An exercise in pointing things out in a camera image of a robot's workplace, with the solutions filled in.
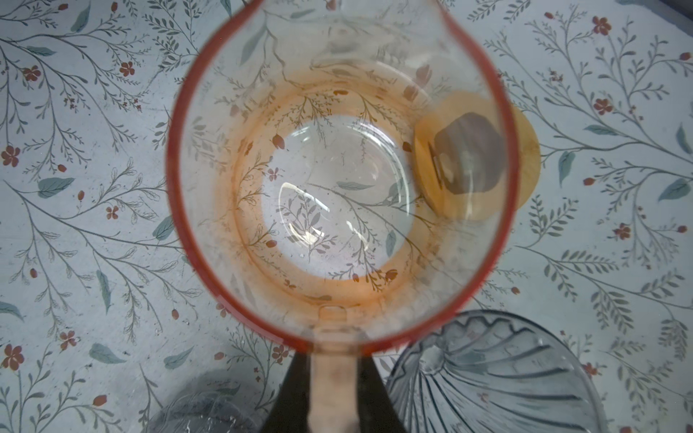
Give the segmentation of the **grey glass carafe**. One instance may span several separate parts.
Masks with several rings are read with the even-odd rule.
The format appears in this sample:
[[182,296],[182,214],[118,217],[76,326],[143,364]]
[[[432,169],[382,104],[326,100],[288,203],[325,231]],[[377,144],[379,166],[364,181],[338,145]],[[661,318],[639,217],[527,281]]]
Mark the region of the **grey glass carafe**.
[[261,420],[241,382],[208,373],[187,382],[149,420],[147,432],[256,432]]

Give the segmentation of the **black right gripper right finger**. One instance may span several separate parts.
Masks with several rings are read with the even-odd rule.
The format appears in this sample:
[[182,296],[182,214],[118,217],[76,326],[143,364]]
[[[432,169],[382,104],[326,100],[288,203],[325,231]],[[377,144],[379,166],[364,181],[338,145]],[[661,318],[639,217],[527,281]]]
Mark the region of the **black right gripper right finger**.
[[406,433],[372,357],[359,359],[357,410],[361,433]]

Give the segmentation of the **orange glass carafe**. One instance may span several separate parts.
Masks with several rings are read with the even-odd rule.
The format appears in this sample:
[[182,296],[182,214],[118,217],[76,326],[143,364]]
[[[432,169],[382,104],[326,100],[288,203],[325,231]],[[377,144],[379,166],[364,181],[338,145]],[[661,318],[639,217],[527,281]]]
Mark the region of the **orange glass carafe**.
[[450,319],[510,234],[520,150],[440,1],[251,1],[177,97],[182,246],[245,325],[310,359],[309,432],[360,432],[361,357]]

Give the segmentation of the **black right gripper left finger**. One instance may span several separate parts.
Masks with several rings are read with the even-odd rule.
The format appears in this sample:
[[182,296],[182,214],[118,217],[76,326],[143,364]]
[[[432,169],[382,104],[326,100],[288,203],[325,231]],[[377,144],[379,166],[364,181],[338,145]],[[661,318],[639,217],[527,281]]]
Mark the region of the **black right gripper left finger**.
[[308,433],[310,359],[297,352],[261,433]]

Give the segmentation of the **grey glass dripper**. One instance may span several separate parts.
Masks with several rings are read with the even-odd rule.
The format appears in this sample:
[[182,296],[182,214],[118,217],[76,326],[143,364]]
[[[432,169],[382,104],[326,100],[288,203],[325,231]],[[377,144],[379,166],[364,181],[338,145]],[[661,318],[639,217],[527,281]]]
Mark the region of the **grey glass dripper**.
[[469,310],[397,360],[386,389],[409,432],[605,432],[579,359],[518,315]]

